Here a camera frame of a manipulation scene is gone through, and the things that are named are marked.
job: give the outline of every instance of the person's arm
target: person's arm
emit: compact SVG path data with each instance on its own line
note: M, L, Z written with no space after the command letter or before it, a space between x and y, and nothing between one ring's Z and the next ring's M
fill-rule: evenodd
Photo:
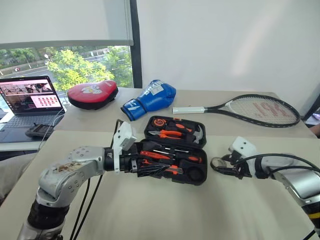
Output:
M320 123L309 128L317 137L320 136Z

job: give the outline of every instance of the pliers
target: pliers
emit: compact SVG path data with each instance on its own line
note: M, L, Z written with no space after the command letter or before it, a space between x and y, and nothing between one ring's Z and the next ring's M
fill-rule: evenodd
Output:
M149 131L149 134L158 135L162 139L181 139L181 137L183 136L182 132L167 131L167 130Z

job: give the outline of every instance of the racket handle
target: racket handle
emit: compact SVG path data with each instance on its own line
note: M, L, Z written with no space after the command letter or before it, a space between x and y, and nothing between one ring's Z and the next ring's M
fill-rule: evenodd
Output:
M203 114L205 113L204 106L187 106L187 107L173 107L173 114Z

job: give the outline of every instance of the white wall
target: white wall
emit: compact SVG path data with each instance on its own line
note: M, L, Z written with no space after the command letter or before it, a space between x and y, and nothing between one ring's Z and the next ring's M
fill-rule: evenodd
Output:
M0 48L132 44L129 0L3 0L0 22Z
M137 4L144 86L275 92L301 114L320 93L319 0Z

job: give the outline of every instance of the blue boxing glove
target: blue boxing glove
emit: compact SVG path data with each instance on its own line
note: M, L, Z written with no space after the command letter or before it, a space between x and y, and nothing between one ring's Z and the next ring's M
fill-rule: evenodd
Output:
M160 80L152 80L142 95L125 103L121 110L130 121L137 120L147 112L169 107L176 96L176 89Z

